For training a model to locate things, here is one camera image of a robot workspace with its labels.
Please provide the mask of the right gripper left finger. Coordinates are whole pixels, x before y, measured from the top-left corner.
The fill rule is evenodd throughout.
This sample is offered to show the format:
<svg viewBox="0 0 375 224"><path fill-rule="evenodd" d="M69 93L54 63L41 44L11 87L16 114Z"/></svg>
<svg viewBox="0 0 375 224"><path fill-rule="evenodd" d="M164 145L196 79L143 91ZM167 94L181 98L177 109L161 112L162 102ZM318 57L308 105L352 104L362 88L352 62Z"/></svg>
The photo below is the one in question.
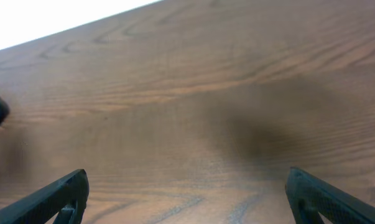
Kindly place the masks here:
<svg viewBox="0 0 375 224"><path fill-rule="evenodd" d="M0 224L81 223L89 195L86 171L77 169L38 191L0 209Z"/></svg>

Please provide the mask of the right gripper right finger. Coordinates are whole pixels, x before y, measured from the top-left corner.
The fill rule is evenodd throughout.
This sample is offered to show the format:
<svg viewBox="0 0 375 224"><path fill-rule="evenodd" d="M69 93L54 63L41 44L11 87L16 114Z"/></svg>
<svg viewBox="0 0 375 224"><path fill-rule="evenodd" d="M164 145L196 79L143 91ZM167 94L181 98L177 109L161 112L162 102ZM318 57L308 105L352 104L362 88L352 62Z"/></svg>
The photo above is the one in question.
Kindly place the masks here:
<svg viewBox="0 0 375 224"><path fill-rule="evenodd" d="M285 192L296 223L375 224L375 207L297 167L290 169Z"/></svg>

